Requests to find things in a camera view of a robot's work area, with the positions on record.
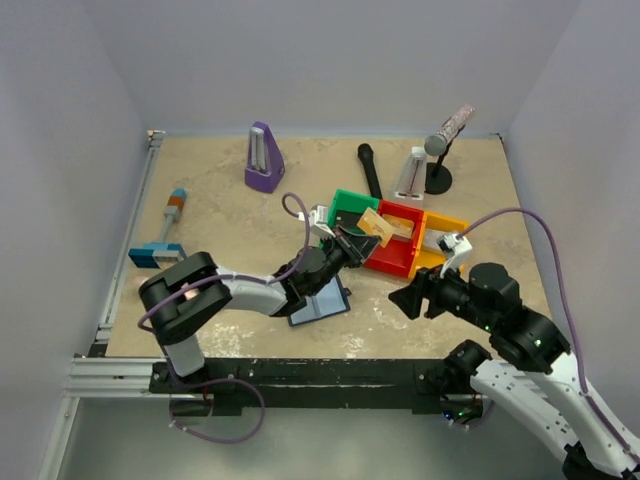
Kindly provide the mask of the black card in green bin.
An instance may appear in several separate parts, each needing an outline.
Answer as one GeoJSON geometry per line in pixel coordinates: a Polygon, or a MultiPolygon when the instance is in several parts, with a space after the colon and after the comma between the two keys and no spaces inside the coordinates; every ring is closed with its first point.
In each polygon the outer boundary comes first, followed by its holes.
{"type": "Polygon", "coordinates": [[[346,231],[356,234],[363,234],[364,231],[358,226],[362,217],[362,212],[351,212],[347,210],[337,210],[334,225],[346,231]]]}

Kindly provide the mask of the blue grey toy tool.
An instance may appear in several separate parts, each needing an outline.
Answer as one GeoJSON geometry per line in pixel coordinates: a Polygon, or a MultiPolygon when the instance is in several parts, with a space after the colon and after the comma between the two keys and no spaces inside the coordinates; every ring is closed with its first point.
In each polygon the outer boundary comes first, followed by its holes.
{"type": "Polygon", "coordinates": [[[167,240],[171,228],[181,218],[186,199],[187,193],[184,188],[175,189],[164,208],[164,222],[157,239],[135,244],[129,248],[128,257],[136,267],[162,269],[186,258],[185,250],[180,243],[167,240]]]}

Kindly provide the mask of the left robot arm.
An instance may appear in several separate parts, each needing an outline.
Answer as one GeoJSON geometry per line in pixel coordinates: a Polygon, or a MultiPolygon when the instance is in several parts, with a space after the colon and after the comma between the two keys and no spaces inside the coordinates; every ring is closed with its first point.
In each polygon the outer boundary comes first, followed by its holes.
{"type": "Polygon", "coordinates": [[[307,247],[276,274],[253,277],[197,252],[142,284],[144,319],[180,379],[193,380],[205,359],[197,332],[223,310],[290,317],[304,309],[344,268],[359,268],[378,247],[376,235],[336,227],[320,247],[307,247]]]}

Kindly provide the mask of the clear metronome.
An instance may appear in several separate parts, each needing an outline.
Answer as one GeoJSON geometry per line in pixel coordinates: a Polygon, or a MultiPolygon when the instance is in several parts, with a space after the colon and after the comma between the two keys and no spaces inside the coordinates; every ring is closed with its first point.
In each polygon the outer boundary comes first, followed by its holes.
{"type": "Polygon", "coordinates": [[[424,201],[427,154],[423,147],[413,147],[399,173],[392,199],[420,208],[424,201]]]}

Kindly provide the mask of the green bin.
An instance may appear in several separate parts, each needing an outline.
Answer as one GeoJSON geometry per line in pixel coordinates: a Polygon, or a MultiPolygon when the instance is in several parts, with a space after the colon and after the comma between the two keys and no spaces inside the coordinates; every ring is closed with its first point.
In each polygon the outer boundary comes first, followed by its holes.
{"type": "Polygon", "coordinates": [[[336,227],[334,225],[334,222],[337,210],[347,210],[351,212],[363,213],[368,207],[377,210],[379,204],[380,200],[377,198],[354,193],[344,189],[337,189],[329,206],[328,225],[330,228],[336,227]]]}

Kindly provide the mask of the orange bin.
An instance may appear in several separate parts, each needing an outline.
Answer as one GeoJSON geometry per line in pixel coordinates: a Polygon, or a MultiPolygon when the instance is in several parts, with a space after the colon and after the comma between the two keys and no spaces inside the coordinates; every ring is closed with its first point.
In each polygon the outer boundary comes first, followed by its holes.
{"type": "MultiPolygon", "coordinates": [[[[436,214],[428,211],[424,212],[424,218],[425,218],[424,231],[427,228],[429,228],[429,229],[441,230],[446,233],[452,232],[452,231],[461,232],[469,226],[469,223],[463,220],[447,217],[441,214],[436,214]]],[[[419,250],[415,255],[415,258],[413,260],[413,263],[409,271],[410,280],[413,279],[413,277],[416,274],[416,271],[419,270],[420,268],[433,268],[435,266],[443,264],[445,261],[445,255],[442,252],[433,252],[429,250],[424,250],[422,248],[424,231],[422,234],[421,243],[419,244],[419,250]]]]}

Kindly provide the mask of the blue card holder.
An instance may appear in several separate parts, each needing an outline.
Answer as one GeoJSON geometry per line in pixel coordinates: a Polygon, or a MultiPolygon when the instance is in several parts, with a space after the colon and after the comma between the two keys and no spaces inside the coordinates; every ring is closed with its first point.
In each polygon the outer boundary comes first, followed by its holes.
{"type": "Polygon", "coordinates": [[[351,291],[343,286],[336,275],[318,294],[306,298],[306,305],[288,317],[292,328],[323,320],[328,317],[347,313],[351,310],[349,296],[351,291]]]}

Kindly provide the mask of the black microphone stand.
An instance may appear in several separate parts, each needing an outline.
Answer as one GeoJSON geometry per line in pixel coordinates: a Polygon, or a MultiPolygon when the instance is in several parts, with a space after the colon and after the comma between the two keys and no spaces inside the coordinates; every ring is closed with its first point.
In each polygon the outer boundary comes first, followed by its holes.
{"type": "Polygon", "coordinates": [[[452,185],[450,171],[444,166],[444,160],[450,149],[447,129],[442,126],[435,134],[430,135],[424,143],[424,149],[429,157],[436,161],[427,162],[425,192],[430,195],[445,193],[452,185]]]}

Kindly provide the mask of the cards in orange bin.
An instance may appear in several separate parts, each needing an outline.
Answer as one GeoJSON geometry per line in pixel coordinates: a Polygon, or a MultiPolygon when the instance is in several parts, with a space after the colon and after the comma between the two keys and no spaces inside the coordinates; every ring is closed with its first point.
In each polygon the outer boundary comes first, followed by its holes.
{"type": "Polygon", "coordinates": [[[443,252],[448,249],[443,237],[446,232],[427,228],[424,231],[422,248],[433,252],[443,252]]]}

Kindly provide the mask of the tan card in red bin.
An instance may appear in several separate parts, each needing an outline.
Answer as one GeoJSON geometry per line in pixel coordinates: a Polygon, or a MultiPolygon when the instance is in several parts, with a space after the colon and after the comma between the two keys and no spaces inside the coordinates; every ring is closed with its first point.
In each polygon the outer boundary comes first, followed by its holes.
{"type": "Polygon", "coordinates": [[[393,228],[393,239],[404,242],[411,239],[415,225],[413,221],[389,214],[384,214],[383,219],[393,228]]]}

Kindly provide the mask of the red bin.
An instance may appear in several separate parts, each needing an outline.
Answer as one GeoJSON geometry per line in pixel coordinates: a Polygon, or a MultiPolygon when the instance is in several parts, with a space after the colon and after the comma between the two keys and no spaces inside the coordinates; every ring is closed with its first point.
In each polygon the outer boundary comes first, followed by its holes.
{"type": "Polygon", "coordinates": [[[409,206],[380,200],[378,213],[389,214],[401,220],[413,223],[413,230],[408,240],[391,239],[385,247],[378,246],[364,267],[385,274],[412,278],[413,266],[424,236],[426,214],[423,210],[409,206]]]}

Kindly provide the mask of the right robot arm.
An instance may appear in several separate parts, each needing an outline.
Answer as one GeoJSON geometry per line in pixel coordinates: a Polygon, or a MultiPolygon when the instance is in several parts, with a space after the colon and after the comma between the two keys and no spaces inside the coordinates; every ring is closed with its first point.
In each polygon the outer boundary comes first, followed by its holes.
{"type": "Polygon", "coordinates": [[[421,269],[389,299],[410,319],[450,313],[488,333],[490,349],[466,340],[444,359],[434,380],[442,396],[468,385],[488,397],[561,460],[568,479],[638,474],[638,437],[580,378],[568,340],[523,303],[504,266],[478,264],[467,280],[443,267],[421,269]]]}

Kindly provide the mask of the black microphone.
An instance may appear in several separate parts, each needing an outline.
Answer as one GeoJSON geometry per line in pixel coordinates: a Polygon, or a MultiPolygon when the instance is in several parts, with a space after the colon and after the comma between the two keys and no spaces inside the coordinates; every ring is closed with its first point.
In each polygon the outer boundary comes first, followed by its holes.
{"type": "Polygon", "coordinates": [[[374,164],[372,147],[368,143],[360,144],[357,148],[357,158],[362,165],[370,195],[373,198],[382,199],[383,195],[374,164]]]}

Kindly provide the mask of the purple metronome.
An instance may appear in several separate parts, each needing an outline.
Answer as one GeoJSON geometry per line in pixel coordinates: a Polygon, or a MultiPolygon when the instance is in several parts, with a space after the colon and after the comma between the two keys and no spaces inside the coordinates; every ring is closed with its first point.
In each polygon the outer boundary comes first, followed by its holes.
{"type": "Polygon", "coordinates": [[[273,193],[285,174],[285,164],[270,127],[260,121],[249,129],[245,184],[262,193],[273,193]]]}

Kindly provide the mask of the gold credit card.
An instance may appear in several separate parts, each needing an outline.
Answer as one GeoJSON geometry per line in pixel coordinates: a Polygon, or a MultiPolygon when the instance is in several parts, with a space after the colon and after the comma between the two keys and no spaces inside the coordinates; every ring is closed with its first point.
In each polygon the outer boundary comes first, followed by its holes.
{"type": "Polygon", "coordinates": [[[357,227],[367,235],[379,237],[379,245],[382,248],[388,245],[395,231],[394,227],[387,220],[370,207],[360,216],[357,227]]]}

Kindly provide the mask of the silver microphone on stand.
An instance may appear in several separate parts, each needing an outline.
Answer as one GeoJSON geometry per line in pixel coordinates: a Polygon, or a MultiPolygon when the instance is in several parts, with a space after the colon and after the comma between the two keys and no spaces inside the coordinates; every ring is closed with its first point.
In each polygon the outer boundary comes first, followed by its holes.
{"type": "Polygon", "coordinates": [[[436,133],[426,137],[424,142],[426,154],[428,156],[442,155],[474,114],[475,108],[473,106],[469,104],[463,105],[443,123],[436,133]]]}

